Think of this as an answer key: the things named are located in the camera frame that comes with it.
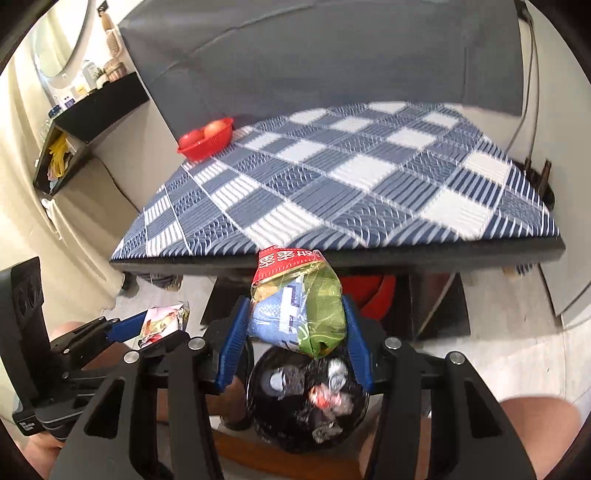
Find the checkered tablecloth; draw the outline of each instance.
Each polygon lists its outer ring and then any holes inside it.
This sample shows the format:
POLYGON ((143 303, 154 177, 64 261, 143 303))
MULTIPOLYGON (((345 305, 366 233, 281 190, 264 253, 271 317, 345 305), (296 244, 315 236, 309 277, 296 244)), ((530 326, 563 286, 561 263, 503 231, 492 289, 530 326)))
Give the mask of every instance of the checkered tablecloth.
POLYGON ((557 235, 529 182, 457 110, 374 102, 236 130, 179 167, 112 259, 557 235))

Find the black shelf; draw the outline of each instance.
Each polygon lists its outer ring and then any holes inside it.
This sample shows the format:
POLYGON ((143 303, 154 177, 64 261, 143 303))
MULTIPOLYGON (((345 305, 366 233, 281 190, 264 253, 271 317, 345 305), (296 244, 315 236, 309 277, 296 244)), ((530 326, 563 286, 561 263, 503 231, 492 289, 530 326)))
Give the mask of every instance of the black shelf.
POLYGON ((92 147, 148 99, 138 75, 132 72, 107 83, 55 117, 35 169, 34 187, 48 195, 55 195, 89 160, 92 147), (51 162, 49 147, 63 132, 75 137, 83 145, 70 159, 65 175, 50 189, 47 180, 47 169, 51 162))

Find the crumpled food wrapper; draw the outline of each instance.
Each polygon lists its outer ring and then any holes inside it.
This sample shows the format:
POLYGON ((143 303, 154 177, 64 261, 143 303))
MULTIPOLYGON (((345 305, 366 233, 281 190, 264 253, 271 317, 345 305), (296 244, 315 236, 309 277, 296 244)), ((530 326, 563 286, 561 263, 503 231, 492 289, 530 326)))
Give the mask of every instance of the crumpled food wrapper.
POLYGON ((318 250, 269 247, 252 282, 249 336, 322 358, 346 337, 341 294, 318 250))

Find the bottle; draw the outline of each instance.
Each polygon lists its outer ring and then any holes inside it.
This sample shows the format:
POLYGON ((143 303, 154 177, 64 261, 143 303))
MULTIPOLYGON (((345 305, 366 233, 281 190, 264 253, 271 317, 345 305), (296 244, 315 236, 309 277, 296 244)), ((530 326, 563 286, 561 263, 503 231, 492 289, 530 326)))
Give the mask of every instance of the bottle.
POLYGON ((90 60, 82 62, 82 75, 86 79, 89 91, 96 89, 96 79, 99 77, 99 68, 90 60))
POLYGON ((49 113, 47 114, 49 118, 47 118, 47 120, 43 122, 43 125, 39 130, 39 140, 41 140, 41 143, 45 143, 45 139, 47 138, 47 134, 49 133, 49 129, 51 128, 51 122, 53 121, 53 118, 57 117, 60 113, 60 105, 56 105, 51 110, 49 110, 49 113))

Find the white curtain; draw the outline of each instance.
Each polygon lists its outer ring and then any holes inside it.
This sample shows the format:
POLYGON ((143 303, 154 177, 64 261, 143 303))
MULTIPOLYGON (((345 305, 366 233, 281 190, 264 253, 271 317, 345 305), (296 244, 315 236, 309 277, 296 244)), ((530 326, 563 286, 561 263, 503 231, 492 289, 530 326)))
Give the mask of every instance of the white curtain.
MULTIPOLYGON (((109 257, 137 212, 98 159, 49 201, 53 221, 41 205, 32 178, 41 147, 37 132, 51 105, 35 72, 30 37, 0 75, 0 270, 40 257, 43 312, 52 330, 113 308, 123 275, 109 257)), ((10 418, 11 403, 0 368, 0 416, 10 418)))

